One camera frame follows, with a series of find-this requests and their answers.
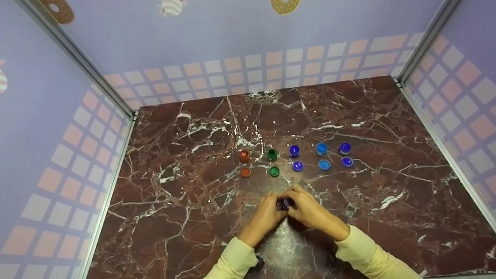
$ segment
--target bottle cap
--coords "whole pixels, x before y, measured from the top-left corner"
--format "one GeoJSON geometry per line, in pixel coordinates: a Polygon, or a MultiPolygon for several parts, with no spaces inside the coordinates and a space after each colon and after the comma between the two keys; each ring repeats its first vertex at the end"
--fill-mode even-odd
{"type": "Polygon", "coordinates": [[[318,163],[318,167],[321,170],[328,170],[331,168],[331,162],[329,162],[329,160],[320,160],[320,162],[318,163]]]}
{"type": "Polygon", "coordinates": [[[301,171],[303,169],[303,163],[300,161],[293,162],[293,169],[295,171],[301,171]]]}
{"type": "Polygon", "coordinates": [[[343,163],[343,166],[349,168],[353,166],[353,158],[352,157],[343,157],[341,159],[341,163],[343,163]]]}
{"type": "Polygon", "coordinates": [[[300,156],[300,148],[298,147],[298,145],[292,145],[289,148],[289,156],[291,158],[298,158],[298,156],[300,156]]]}
{"type": "Polygon", "coordinates": [[[270,174],[270,176],[272,176],[272,177],[277,177],[277,176],[279,176],[279,168],[278,168],[278,167],[271,167],[271,168],[269,169],[269,174],[270,174]]]}
{"type": "Polygon", "coordinates": [[[271,162],[275,161],[277,159],[277,150],[273,148],[267,150],[267,159],[271,162]]]}

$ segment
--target green lid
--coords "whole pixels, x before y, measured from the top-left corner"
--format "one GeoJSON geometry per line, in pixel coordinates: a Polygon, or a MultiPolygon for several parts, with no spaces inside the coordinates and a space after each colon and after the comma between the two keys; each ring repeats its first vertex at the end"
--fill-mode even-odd
{"type": "Polygon", "coordinates": [[[277,159],[277,150],[273,148],[267,150],[267,159],[271,162],[275,161],[277,159]]]}
{"type": "Polygon", "coordinates": [[[271,168],[269,169],[269,174],[270,174],[270,176],[272,176],[272,177],[277,177],[277,176],[279,176],[279,168],[278,168],[278,167],[271,167],[271,168]]]}

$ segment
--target lid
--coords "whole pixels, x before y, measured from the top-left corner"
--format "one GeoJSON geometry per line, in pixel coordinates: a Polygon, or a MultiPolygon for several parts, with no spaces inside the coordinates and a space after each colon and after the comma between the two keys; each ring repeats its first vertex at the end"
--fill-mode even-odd
{"type": "Polygon", "coordinates": [[[270,176],[272,176],[272,177],[279,176],[279,168],[278,168],[278,167],[271,167],[271,168],[269,169],[269,174],[270,174],[270,176]]]}
{"type": "Polygon", "coordinates": [[[295,161],[295,162],[293,163],[293,169],[294,169],[295,171],[301,171],[301,170],[303,169],[303,163],[302,163],[302,162],[300,162],[300,161],[295,161]]]}
{"type": "Polygon", "coordinates": [[[320,162],[318,163],[318,166],[322,170],[328,170],[331,168],[331,162],[329,162],[328,160],[320,160],[320,162]]]}

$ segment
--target metal frame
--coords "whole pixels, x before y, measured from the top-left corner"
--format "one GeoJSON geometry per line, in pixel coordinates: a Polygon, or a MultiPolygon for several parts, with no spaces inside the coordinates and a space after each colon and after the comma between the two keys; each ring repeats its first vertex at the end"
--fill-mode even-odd
{"type": "Polygon", "coordinates": [[[426,32],[420,39],[418,46],[413,51],[410,59],[403,67],[403,70],[398,75],[397,79],[401,83],[401,85],[405,86],[406,81],[413,74],[415,69],[422,61],[422,58],[425,56],[427,51],[431,48],[434,40],[441,33],[443,27],[449,21],[456,8],[460,5],[463,0],[444,0],[441,4],[439,10],[437,10],[434,18],[429,23],[426,32]]]}
{"type": "Polygon", "coordinates": [[[88,79],[129,118],[134,111],[117,94],[102,74],[62,30],[52,15],[38,0],[15,0],[29,17],[57,44],[57,46],[78,66],[88,79]]]}

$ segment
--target blue lid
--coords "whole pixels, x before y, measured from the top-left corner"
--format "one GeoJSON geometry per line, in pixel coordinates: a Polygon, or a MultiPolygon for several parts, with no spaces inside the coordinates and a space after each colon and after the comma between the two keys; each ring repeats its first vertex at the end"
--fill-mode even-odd
{"type": "Polygon", "coordinates": [[[293,163],[293,169],[294,169],[295,171],[301,171],[301,170],[303,169],[303,163],[302,163],[302,162],[300,162],[300,161],[295,161],[295,162],[293,163]]]}
{"type": "Polygon", "coordinates": [[[353,166],[353,158],[352,157],[343,157],[341,159],[341,162],[343,163],[343,166],[345,166],[345,167],[353,166]]]}
{"type": "Polygon", "coordinates": [[[351,144],[349,144],[347,142],[343,142],[341,144],[341,146],[339,147],[339,150],[341,150],[343,152],[350,152],[350,150],[351,150],[351,144]]]}
{"type": "Polygon", "coordinates": [[[331,168],[331,162],[329,162],[328,160],[320,160],[320,162],[318,163],[318,167],[322,170],[328,170],[331,168]]]}

